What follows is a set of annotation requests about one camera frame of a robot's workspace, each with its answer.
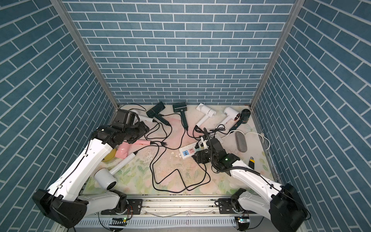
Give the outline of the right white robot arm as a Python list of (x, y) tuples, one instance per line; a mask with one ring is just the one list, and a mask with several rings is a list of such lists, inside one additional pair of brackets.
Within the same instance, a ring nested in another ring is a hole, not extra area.
[(227, 153), (218, 139), (201, 140), (192, 149), (192, 157), (197, 163), (210, 163), (217, 172), (241, 181), (254, 191), (251, 194), (240, 188), (231, 196), (232, 208), (236, 213), (253, 211), (269, 219), (280, 232), (295, 232), (312, 217), (291, 184), (283, 186), (265, 178), (252, 165)]

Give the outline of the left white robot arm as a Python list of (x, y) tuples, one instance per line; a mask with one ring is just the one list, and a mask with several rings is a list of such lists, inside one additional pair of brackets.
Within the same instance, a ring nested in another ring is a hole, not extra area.
[[(149, 132), (149, 127), (130, 110), (119, 109), (111, 125), (99, 126), (91, 135), (88, 145), (61, 177), (48, 189), (38, 189), (33, 201), (47, 218), (72, 228), (86, 215), (104, 210), (123, 214), (128, 208), (126, 194), (115, 190), (117, 180), (106, 169), (97, 170), (100, 162), (123, 142), (135, 143)], [(94, 174), (105, 189), (103, 194), (80, 195), (89, 177)]]

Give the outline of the white power strip coloured sockets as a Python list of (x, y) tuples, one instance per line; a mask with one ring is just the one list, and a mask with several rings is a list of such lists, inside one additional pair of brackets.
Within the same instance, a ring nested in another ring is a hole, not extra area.
[(179, 157), (187, 159), (192, 157), (197, 151), (204, 150), (203, 143), (195, 142), (179, 148)]

